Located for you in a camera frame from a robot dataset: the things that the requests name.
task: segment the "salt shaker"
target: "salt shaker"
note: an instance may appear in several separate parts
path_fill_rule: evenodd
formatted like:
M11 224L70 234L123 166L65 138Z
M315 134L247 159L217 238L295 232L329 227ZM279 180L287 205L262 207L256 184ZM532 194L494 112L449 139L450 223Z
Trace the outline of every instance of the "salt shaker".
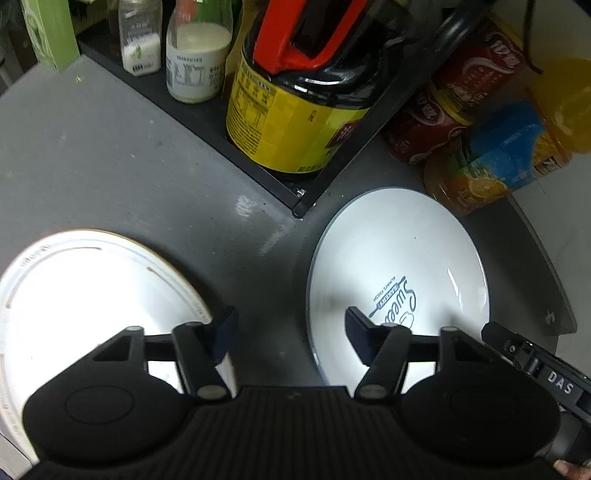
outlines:
M132 75L160 69L162 0L119 0L123 68Z

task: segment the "blue label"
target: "blue label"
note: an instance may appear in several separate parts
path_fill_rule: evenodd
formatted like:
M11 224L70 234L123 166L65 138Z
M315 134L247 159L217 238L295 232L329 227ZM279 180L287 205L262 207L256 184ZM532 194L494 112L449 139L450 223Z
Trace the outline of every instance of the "blue label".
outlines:
M474 178L497 179L516 190L534 179L534 145L544 132L530 101L513 103L463 138L457 166L467 168Z

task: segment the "black shelf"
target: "black shelf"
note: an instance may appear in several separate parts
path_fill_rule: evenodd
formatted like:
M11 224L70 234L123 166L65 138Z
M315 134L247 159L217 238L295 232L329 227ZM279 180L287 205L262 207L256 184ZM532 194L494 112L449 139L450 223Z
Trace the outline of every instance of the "black shelf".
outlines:
M261 167L227 140L227 105L222 98L186 105L176 101L168 93L164 68L142 77L127 73L121 59L115 58L111 53L106 21L80 34L78 41L85 55L178 120L277 197L296 217L301 218L406 100L428 81L433 72L486 15L494 2L495 0L463 0L437 32L431 38L421 41L412 57L402 61L397 76L324 170L315 177L306 177L299 181L286 180L280 174ZM167 1L164 8L164 30L170 13L170 2Z

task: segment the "sweet bakery logo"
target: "sweet bakery logo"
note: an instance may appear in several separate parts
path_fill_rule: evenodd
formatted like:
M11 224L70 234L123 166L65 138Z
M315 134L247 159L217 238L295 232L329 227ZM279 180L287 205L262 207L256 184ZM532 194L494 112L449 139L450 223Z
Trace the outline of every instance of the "sweet bakery logo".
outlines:
M417 308L417 295L408 287L408 280L402 277L396 281L392 277L382 290L374 297L375 308L369 314L373 317L385 309L383 323L397 323L411 328L414 323L414 311Z

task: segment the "white surface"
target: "white surface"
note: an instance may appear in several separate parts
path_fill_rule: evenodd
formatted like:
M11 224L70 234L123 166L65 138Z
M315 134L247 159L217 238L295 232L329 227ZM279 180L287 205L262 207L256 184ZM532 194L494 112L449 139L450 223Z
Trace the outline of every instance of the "white surface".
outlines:
M525 2L499 0L495 12L521 33ZM561 58L591 59L591 18L571 0L537 0L532 56L542 68ZM535 79L525 71L493 103L522 95ZM564 286L578 331L558 339L557 355L591 374L591 154L514 193Z
M195 320L211 321L201 297L140 244L93 230L36 242L0 280L0 429L34 462L21 412L38 387L129 325L156 335ZM149 370L178 388L174 364ZM228 357L218 371L235 394Z
M376 309L395 284L400 289ZM447 209L412 190L374 190L341 210L316 248L308 289L310 341L320 370L330 385L347 385L351 394L367 367L347 339L347 307L416 335L455 325L480 339L489 317L472 240ZM431 363L411 364L404 390L432 373Z

